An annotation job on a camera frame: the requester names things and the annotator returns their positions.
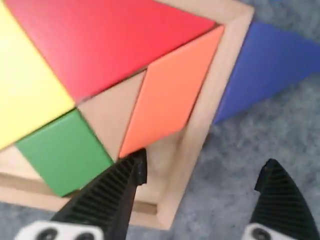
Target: gray carpet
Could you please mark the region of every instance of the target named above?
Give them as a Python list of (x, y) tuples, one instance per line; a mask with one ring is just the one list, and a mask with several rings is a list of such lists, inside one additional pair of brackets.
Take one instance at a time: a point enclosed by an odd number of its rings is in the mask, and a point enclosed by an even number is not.
[[(320, 0), (244, 0), (256, 18), (320, 43)], [(238, 240), (268, 158), (286, 168), (320, 229), (320, 74), (212, 126), (170, 231), (131, 226), (128, 240)], [(52, 212), (0, 203), (0, 239)]]

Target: blue triangle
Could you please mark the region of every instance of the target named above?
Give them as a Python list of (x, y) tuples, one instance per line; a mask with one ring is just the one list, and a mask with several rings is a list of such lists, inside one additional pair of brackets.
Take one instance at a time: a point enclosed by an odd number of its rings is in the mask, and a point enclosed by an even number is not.
[(253, 22), (213, 122), (246, 110), (314, 73), (320, 73), (319, 44), (296, 33)]

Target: ridged rubber pad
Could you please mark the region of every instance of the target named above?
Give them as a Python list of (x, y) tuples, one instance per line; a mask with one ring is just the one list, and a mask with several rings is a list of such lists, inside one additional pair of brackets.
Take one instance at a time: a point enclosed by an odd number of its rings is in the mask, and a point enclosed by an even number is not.
[(261, 169), (255, 190), (260, 197), (250, 223), (262, 224), (296, 240), (319, 240), (307, 203), (295, 182), (275, 159)]
[(100, 227), (105, 240), (125, 240), (137, 186), (147, 182), (147, 152), (138, 150), (101, 173), (52, 221)]

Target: green square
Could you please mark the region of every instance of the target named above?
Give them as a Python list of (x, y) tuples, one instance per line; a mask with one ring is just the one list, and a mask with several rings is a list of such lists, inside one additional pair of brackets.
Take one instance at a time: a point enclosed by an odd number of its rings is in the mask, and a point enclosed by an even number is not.
[(85, 186), (113, 163), (77, 110), (24, 137), (16, 146), (60, 196)]

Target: wooden puzzle board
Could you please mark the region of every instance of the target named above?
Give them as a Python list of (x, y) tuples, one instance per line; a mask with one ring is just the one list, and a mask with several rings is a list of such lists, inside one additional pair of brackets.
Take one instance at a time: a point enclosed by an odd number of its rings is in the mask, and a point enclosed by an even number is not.
[[(161, 0), (224, 25), (205, 80), (186, 126), (147, 147), (148, 184), (139, 187), (130, 223), (169, 229), (227, 85), (246, 32), (252, 7), (233, 0)], [(57, 211), (70, 198), (52, 193), (15, 147), (0, 158), (0, 201)]]

